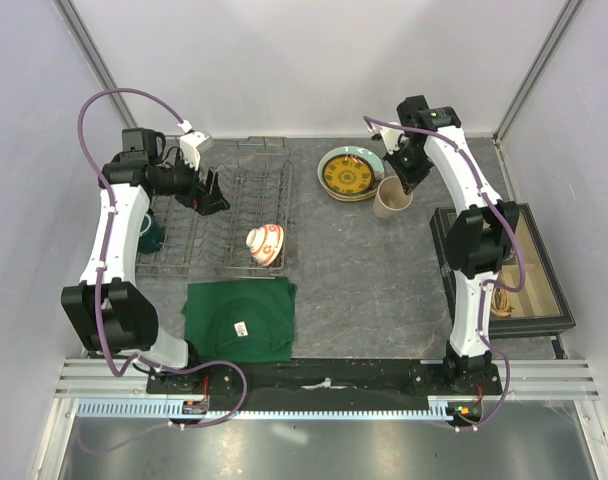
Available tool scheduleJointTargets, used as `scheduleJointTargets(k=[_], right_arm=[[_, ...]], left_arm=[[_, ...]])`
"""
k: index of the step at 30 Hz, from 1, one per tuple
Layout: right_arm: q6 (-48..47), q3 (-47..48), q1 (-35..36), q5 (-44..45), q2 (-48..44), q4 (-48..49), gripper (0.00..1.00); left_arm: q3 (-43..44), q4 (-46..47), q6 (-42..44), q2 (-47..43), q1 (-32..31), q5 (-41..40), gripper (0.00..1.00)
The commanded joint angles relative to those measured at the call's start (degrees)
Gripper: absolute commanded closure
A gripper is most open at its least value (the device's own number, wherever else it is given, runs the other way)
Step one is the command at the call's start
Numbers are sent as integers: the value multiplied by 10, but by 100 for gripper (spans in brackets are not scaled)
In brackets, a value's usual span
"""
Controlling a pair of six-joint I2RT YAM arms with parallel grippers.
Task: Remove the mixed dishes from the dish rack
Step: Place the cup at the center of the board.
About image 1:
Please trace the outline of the beige cup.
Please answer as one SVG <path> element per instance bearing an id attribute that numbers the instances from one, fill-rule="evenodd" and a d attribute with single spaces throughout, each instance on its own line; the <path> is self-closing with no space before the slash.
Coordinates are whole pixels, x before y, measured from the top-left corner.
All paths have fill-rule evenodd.
<path id="1" fill-rule="evenodd" d="M 373 213 L 381 219 L 390 218 L 405 209 L 413 201 L 413 193 L 406 193 L 397 176 L 383 179 L 376 190 L 373 202 Z"/>

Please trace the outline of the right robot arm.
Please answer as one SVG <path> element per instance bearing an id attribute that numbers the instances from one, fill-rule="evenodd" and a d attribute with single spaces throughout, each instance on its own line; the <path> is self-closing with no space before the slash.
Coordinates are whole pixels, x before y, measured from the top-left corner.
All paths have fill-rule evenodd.
<path id="1" fill-rule="evenodd" d="M 426 388 L 441 386 L 457 394 L 499 395 L 503 388 L 488 339 L 491 296 L 505 259 L 518 249 L 519 208 L 503 201 L 485 179 L 453 108 L 432 108 L 416 95 L 396 111 L 398 122 L 378 131 L 403 191 L 412 193 L 436 169 L 456 213 L 442 243 L 455 279 L 453 328 L 441 372 L 417 380 Z"/>

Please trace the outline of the yellow patterned small plate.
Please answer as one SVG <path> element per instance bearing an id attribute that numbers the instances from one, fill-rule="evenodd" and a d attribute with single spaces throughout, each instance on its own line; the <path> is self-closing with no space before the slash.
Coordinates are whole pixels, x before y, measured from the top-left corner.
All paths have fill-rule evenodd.
<path id="1" fill-rule="evenodd" d="M 353 197 L 371 189 L 375 172 L 361 157 L 342 154 L 330 158 L 323 165 L 322 181 L 335 194 Z"/>

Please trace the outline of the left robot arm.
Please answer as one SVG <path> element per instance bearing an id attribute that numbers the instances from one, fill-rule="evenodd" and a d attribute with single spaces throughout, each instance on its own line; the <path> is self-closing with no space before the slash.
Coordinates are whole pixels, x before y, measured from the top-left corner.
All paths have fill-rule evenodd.
<path id="1" fill-rule="evenodd" d="M 200 169 L 211 141 L 205 133 L 186 132 L 174 162 L 166 164 L 162 133 L 123 130 L 121 152 L 101 169 L 101 209 L 90 259 L 79 282 L 61 293 L 61 305 L 87 351 L 107 361 L 131 355 L 168 369 L 169 382 L 182 393 L 199 389 L 204 371 L 194 362 L 194 347 L 160 326 L 155 307 L 136 286 L 135 265 L 140 235 L 153 229 L 154 198 L 172 197 L 201 216 L 229 209 L 218 172 Z"/>

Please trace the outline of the mint green flower plate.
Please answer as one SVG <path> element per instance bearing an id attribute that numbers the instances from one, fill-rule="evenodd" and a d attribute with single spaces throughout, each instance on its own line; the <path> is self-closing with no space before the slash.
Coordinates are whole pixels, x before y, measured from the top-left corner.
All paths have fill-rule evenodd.
<path id="1" fill-rule="evenodd" d="M 334 156 L 342 154 L 353 154 L 361 157 L 373 168 L 375 172 L 375 178 L 380 179 L 380 182 L 385 178 L 385 167 L 380 157 L 371 150 L 358 146 L 341 146 L 328 151 L 318 163 L 317 178 L 322 176 L 322 168 L 327 160 Z"/>

